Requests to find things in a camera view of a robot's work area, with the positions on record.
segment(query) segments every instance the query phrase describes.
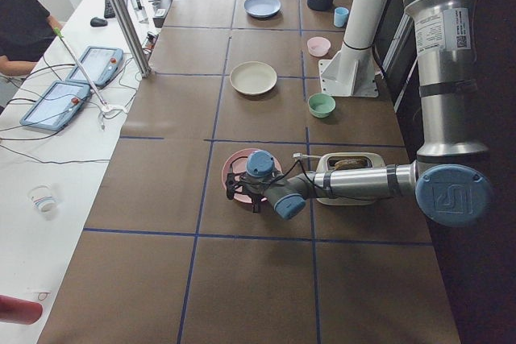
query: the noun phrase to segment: green bowl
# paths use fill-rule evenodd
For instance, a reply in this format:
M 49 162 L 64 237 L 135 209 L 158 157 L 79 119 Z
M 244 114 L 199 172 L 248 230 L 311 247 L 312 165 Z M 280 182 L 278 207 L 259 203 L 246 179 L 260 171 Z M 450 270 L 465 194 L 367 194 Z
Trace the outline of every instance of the green bowl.
M 314 117 L 325 118 L 335 109 L 335 100 L 325 93 L 312 94 L 308 98 L 308 109 Z

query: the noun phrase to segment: keyboard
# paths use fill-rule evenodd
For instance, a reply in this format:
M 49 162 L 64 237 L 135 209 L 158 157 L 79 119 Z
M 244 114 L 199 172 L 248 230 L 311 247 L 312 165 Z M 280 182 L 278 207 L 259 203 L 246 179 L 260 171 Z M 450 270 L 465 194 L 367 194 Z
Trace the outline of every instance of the keyboard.
M 114 9 L 110 0 L 104 0 L 104 18 L 114 18 Z

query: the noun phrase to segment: tablet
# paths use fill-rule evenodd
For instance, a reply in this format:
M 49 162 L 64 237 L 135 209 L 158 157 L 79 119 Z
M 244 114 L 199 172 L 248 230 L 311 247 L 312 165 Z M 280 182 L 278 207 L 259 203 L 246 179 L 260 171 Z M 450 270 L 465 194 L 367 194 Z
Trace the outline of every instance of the tablet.
M 89 97 L 89 85 L 55 81 L 20 120 L 20 124 L 47 131 L 60 131 Z
M 102 48 L 100 46 L 88 46 L 79 59 L 91 81 L 100 89 L 110 83 L 122 60 L 123 51 L 120 48 Z M 66 81 L 88 83 L 77 66 L 73 67 L 66 77 Z

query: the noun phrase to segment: white table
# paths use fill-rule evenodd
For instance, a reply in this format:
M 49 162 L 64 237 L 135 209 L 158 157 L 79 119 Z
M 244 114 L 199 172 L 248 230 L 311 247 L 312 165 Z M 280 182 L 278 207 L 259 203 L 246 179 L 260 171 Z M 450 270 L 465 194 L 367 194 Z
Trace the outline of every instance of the white table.
M 148 15 L 153 15 L 152 6 L 146 2 Z M 156 32 L 152 25 L 138 23 L 129 7 L 136 32 L 143 42 L 148 31 Z M 104 0 L 83 0 L 63 28 L 63 35 L 76 54 L 83 53 L 89 45 L 121 48 L 124 60 L 131 57 L 116 19 L 108 19 L 106 27 L 93 28 L 89 21 L 94 16 L 102 17 Z M 58 40 L 54 40 L 44 56 L 49 64 L 72 63 L 73 60 Z M 41 60 L 36 69 L 45 67 Z M 56 68 L 65 78 L 71 68 Z M 112 104 L 126 105 L 130 102 L 139 85 L 139 72 L 131 61 L 123 74 L 112 81 L 101 93 Z M 51 70 L 44 70 L 30 77 L 24 89 L 41 94 L 56 80 Z M 15 97 L 37 99 L 33 93 L 19 90 Z M 96 96 L 92 102 L 98 103 Z M 0 115 L 0 129 L 19 124 L 20 118 L 28 111 L 29 105 L 8 105 Z M 40 141 L 2 140 L 0 145 L 18 152 L 32 155 L 40 160 L 108 160 L 119 138 L 120 127 L 125 114 L 105 120 L 105 130 L 101 129 L 99 109 L 85 104 L 70 125 L 58 135 Z M 35 139 L 48 132 L 17 128 L 1 131 L 2 138 Z M 61 281 L 72 257 L 82 227 L 88 217 L 107 168 L 107 162 L 41 164 L 0 148 L 0 294 L 26 300 L 41 301 L 43 316 L 33 325 L 17 325 L 0 322 L 0 342 L 3 344 L 23 344 L 36 342 L 48 318 Z M 30 189 L 37 185 L 48 185 L 57 200 L 57 207 L 40 213 L 27 197 Z

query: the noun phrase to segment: light blue plate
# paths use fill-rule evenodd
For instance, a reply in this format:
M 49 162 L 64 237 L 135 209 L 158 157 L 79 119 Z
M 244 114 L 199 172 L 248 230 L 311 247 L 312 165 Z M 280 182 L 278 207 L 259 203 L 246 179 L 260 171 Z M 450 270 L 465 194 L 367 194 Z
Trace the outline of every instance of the light blue plate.
M 281 7 L 279 0 L 246 0 L 243 8 L 254 18 L 269 18 L 274 16 Z

